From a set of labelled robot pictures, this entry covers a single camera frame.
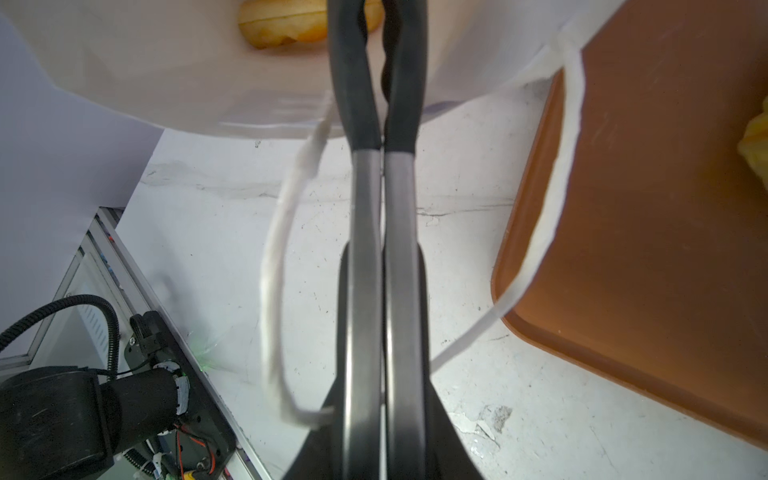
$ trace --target orange tray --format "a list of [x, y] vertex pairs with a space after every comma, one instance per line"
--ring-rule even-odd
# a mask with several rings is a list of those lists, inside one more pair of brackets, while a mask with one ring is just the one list
[[[736, 153], [768, 94], [765, 0], [629, 0], [584, 50], [568, 200], [505, 323], [768, 448], [768, 192]], [[517, 273], [557, 152], [556, 78], [492, 277]]]

